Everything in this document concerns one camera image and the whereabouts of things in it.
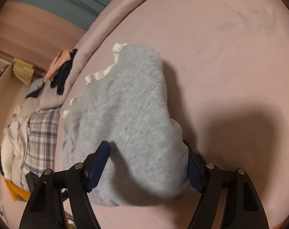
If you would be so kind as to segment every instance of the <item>gray striped cloth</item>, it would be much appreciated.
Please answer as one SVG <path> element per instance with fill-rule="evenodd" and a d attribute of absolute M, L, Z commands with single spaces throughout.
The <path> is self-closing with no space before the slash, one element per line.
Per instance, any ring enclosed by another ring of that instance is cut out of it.
<path fill-rule="evenodd" d="M 22 189 L 29 191 L 26 174 L 40 176 L 47 168 L 54 169 L 55 146 L 60 107 L 34 113 L 29 120 L 27 154 L 20 178 Z"/>

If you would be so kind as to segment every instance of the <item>orange cloth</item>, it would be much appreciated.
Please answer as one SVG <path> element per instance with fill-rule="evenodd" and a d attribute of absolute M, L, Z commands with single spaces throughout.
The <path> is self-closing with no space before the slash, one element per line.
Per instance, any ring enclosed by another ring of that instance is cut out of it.
<path fill-rule="evenodd" d="M 29 192 L 22 190 L 21 188 L 17 187 L 14 183 L 12 183 L 9 180 L 4 179 L 4 181 L 14 201 L 19 200 L 18 196 L 23 198 L 25 201 L 29 200 L 30 195 L 31 195 Z"/>
<path fill-rule="evenodd" d="M 58 69 L 65 63 L 70 60 L 70 53 L 72 53 L 71 49 L 62 49 L 56 55 L 55 59 L 52 61 L 49 70 L 44 78 L 44 82 L 52 81 L 53 77 L 57 74 Z"/>

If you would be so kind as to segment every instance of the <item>pink bed sheet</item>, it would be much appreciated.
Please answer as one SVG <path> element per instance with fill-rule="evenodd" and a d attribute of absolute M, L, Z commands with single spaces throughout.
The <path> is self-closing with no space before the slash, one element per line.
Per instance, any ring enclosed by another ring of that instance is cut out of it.
<path fill-rule="evenodd" d="M 113 63 L 114 43 L 156 49 L 164 60 L 169 111 L 184 139 L 220 168 L 246 169 L 270 227 L 277 226 L 289 214 L 286 6 L 281 0 L 139 0 L 129 11 L 125 1 L 112 2 L 77 45 L 77 60 L 86 66 L 74 70 L 78 78 L 62 111 L 88 74 Z M 114 11 L 120 16 L 112 19 Z M 102 27 L 109 30 L 101 33 Z M 62 169 L 62 134 L 60 124 L 56 170 Z M 189 189 L 156 207 L 93 209 L 102 228 L 184 229 L 198 199 Z M 221 216 L 220 207 L 214 228 Z"/>

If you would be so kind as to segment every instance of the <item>white garment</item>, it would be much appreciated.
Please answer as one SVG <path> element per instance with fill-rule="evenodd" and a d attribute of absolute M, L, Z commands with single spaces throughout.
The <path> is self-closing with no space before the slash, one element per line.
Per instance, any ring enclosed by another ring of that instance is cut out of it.
<path fill-rule="evenodd" d="M 4 130 L 1 145 L 1 164 L 4 178 L 12 180 L 13 161 L 21 168 L 27 152 L 29 122 L 28 117 L 15 117 L 9 127 Z"/>
<path fill-rule="evenodd" d="M 114 58 L 114 63 L 110 66 L 108 66 L 104 71 L 99 71 L 99 72 L 96 72 L 94 74 L 90 74 L 88 75 L 87 77 L 85 77 L 85 81 L 86 81 L 86 85 L 93 82 L 93 81 L 97 81 L 97 80 L 100 80 L 102 79 L 103 77 L 105 77 L 109 72 L 110 70 L 118 63 L 118 60 L 119 60 L 119 53 L 122 49 L 123 46 L 127 45 L 127 43 L 124 43 L 123 45 L 119 44 L 119 43 L 115 43 L 113 45 L 113 58 Z M 71 104 L 78 98 L 78 96 L 76 96 L 75 98 L 72 98 L 70 100 L 70 106 Z M 69 114 L 69 110 L 66 110 L 63 112 L 63 115 L 62 115 L 62 120 Z"/>

